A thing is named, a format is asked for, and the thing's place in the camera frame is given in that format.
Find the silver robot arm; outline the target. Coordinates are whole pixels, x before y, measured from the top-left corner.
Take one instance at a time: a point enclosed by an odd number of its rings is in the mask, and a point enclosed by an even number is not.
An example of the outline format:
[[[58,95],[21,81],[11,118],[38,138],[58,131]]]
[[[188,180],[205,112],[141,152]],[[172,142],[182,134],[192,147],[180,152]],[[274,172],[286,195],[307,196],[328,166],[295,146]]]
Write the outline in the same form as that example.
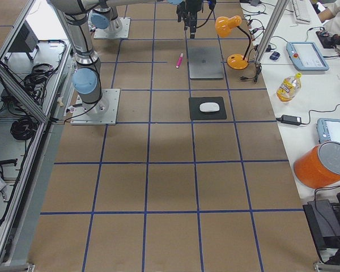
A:
[[[204,1],[168,1],[176,6],[177,21],[184,23],[184,30],[190,31],[190,38],[194,39],[197,29],[203,27],[197,24],[198,13],[203,11]],[[130,29],[130,18],[119,17],[117,8],[103,4],[90,13],[89,22],[92,25],[95,39],[127,39]]]
[[[51,1],[56,11],[63,13],[63,28],[75,49],[78,70],[72,77],[73,86],[82,99],[85,113],[97,114],[108,109],[108,100],[103,98],[100,80],[100,58],[93,48],[88,14],[96,9],[111,12],[118,6],[148,3],[148,1]]]

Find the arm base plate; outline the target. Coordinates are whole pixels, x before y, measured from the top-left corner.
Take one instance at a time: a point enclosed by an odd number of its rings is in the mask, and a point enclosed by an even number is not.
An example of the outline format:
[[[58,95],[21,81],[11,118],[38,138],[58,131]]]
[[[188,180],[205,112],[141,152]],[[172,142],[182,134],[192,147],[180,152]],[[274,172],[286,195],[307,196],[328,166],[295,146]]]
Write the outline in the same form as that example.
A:
[[[82,102],[78,94],[76,102],[82,104],[74,108],[72,125],[115,125],[120,100],[120,89],[102,89],[102,98],[95,107]]]
[[[127,39],[130,22],[130,18],[116,18],[115,20],[107,18],[95,19],[93,23],[96,27],[94,39]]]

